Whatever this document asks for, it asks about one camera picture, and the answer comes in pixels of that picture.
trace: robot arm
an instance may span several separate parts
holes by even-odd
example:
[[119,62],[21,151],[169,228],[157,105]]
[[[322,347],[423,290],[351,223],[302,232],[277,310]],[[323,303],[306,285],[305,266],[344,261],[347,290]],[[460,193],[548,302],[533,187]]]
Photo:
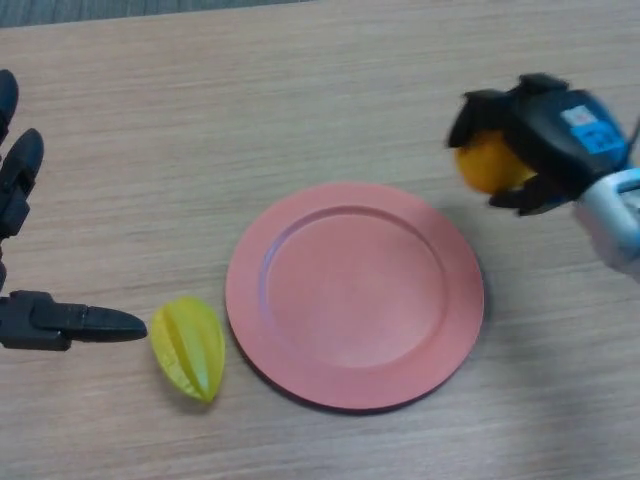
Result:
[[571,203],[600,258],[640,279],[640,122],[625,139],[595,96],[547,74],[465,97],[447,146],[467,184],[520,216]]
[[[0,144],[17,103],[15,77],[0,70]],[[0,242],[20,232],[43,157],[44,142],[34,129],[25,132],[7,153],[0,167]],[[0,289],[6,279],[1,260],[0,250]],[[73,340],[116,342],[146,334],[142,320],[117,310],[57,303],[44,292],[17,291],[0,297],[0,344],[5,348],[65,351]]]

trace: blue label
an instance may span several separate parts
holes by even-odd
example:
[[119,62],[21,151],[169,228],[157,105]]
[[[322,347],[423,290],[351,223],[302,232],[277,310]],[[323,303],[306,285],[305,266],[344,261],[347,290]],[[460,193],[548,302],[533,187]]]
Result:
[[591,155],[624,148],[626,142],[610,123],[597,120],[571,128],[571,133]]

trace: pink plate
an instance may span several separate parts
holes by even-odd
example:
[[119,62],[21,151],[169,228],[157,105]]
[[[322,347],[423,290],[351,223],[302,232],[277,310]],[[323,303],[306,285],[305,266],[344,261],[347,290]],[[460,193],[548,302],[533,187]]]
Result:
[[269,208],[229,265],[229,321],[250,362],[295,397],[387,409],[443,383],[484,313],[470,246],[420,198],[321,185]]

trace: table surface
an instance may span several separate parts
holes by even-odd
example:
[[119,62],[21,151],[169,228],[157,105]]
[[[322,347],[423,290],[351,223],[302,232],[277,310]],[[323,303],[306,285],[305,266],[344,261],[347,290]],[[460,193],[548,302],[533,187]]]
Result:
[[443,148],[463,91],[528,71],[593,89],[629,127],[637,0],[323,0],[10,29],[0,44],[22,88],[8,142],[30,126],[46,142],[30,217],[4,245],[6,291],[145,320],[181,294],[222,312],[252,219],[358,180],[448,215],[491,304],[451,381],[380,416],[294,404],[233,346],[206,411],[167,387],[146,340],[1,351],[0,478],[638,478],[638,285],[598,262],[568,209],[487,209]]

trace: wooden table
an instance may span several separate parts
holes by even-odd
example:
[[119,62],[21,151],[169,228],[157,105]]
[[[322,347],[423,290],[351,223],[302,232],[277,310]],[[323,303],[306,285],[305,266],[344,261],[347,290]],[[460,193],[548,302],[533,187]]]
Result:
[[1,351],[1,479],[638,478],[638,285],[568,209],[487,209],[443,148],[463,91],[528,71],[593,89],[630,126],[637,0],[323,0],[4,30],[0,45],[22,88],[8,145],[29,126],[46,142],[32,213],[4,244],[7,292],[144,319],[194,294],[223,312],[252,219],[360,180],[447,214],[491,302],[458,374],[381,416],[293,404],[233,346],[208,411],[166,386],[146,340]]

